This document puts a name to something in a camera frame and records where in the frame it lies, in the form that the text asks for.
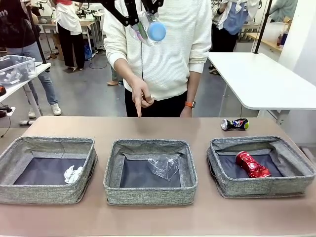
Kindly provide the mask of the person's right hand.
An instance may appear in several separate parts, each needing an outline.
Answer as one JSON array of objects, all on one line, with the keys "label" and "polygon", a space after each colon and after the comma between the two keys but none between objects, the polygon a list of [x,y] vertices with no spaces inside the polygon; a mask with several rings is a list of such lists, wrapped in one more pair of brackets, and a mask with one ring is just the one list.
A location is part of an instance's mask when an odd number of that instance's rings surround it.
[{"label": "person's right hand", "polygon": [[142,108],[148,108],[154,103],[154,98],[149,92],[148,85],[135,74],[123,76],[132,90],[132,101],[135,104],[137,116],[142,116]]}]

